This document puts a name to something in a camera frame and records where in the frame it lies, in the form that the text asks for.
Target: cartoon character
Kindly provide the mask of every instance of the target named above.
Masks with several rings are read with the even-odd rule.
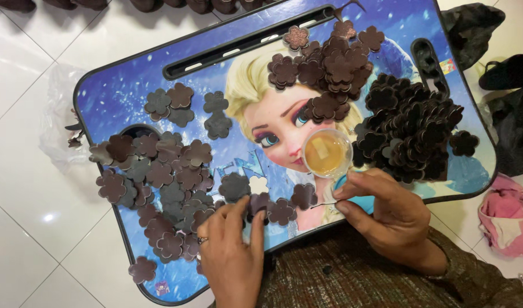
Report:
[[[393,65],[399,67],[395,70],[400,72],[395,76],[410,79],[419,77],[409,56],[394,42],[386,41],[382,44],[378,59],[385,53],[383,50],[386,48],[399,49],[391,52],[393,58],[398,58]],[[356,140],[354,127],[362,122],[361,112],[353,101],[349,101],[351,111],[341,122],[327,120],[316,125],[307,120],[304,113],[306,103],[309,99],[320,96],[321,90],[297,83],[282,92],[277,91],[267,80],[269,76],[267,65],[272,60],[272,56],[277,53],[292,57],[298,55],[298,52],[291,52],[282,42],[275,42],[242,54],[233,61],[228,71],[225,88],[225,98],[229,101],[226,113],[239,123],[247,139],[261,146],[267,158],[287,169],[287,175],[294,184],[312,183],[316,187],[319,203],[331,202],[333,201],[332,189],[337,179],[320,178],[310,174],[301,158],[301,147],[311,133],[323,128],[340,130],[348,135],[351,141]],[[376,63],[381,66],[388,64],[383,62],[383,59],[371,59],[371,61],[374,62],[374,72],[368,79],[365,89],[369,88],[376,78],[374,75]],[[408,67],[406,74],[402,67]],[[366,93],[361,95],[358,101],[360,105],[364,105],[365,95]],[[298,233],[344,218],[332,204],[306,211],[297,209],[297,213]]]
[[[165,295],[170,292],[169,285],[165,280],[160,281],[155,284],[155,291],[157,292],[157,296]]]

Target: ring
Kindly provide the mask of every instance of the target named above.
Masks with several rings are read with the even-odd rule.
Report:
[[[199,237],[199,238],[197,238],[197,244],[199,246],[202,245],[206,241],[208,241],[208,237]]]

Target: right hand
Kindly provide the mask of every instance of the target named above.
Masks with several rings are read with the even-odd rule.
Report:
[[[374,216],[347,199],[375,196]],[[443,275],[444,252],[427,238],[431,212],[415,193],[404,189],[380,169],[351,171],[334,192],[336,208],[380,255],[426,275]]]
[[[265,211],[252,219],[250,245],[242,241],[242,214],[249,201],[219,208],[197,230],[206,237],[199,247],[201,266],[214,292],[218,308],[250,308],[256,305],[262,284]]]

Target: blonde hair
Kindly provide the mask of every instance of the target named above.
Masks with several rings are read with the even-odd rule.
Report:
[[[225,112],[228,116],[237,120],[243,135],[252,142],[254,141],[254,135],[244,118],[244,109],[249,104],[261,101],[265,92],[273,88],[268,81],[269,71],[267,65],[272,61],[273,55],[278,53],[291,57],[299,54],[298,52],[290,51],[281,41],[277,41],[238,56],[228,71],[225,85],[225,99],[229,101],[229,107]],[[303,84],[297,84],[296,86],[307,87]],[[362,118],[354,102],[349,100],[348,103],[351,106],[349,114],[343,121],[336,122],[335,124],[337,130],[349,136],[351,141],[354,141],[356,140],[354,127],[362,122]],[[326,187],[323,193],[325,200],[333,200],[332,187],[334,183],[335,182]],[[342,215],[334,206],[326,206],[322,223],[327,224],[340,220],[341,218]]]

